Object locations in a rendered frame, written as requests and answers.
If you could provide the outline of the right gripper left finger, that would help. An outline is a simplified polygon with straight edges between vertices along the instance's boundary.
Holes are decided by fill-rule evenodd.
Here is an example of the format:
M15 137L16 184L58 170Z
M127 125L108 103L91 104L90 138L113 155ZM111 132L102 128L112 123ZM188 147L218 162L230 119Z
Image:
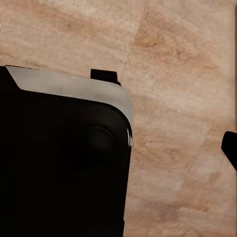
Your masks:
M26 150L21 131L0 137L0 190Z

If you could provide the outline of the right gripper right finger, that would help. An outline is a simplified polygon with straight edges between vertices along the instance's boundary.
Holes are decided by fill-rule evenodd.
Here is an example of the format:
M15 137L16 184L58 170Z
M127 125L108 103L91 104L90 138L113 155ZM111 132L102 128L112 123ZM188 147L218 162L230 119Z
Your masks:
M237 171L237 133L226 131L221 148Z

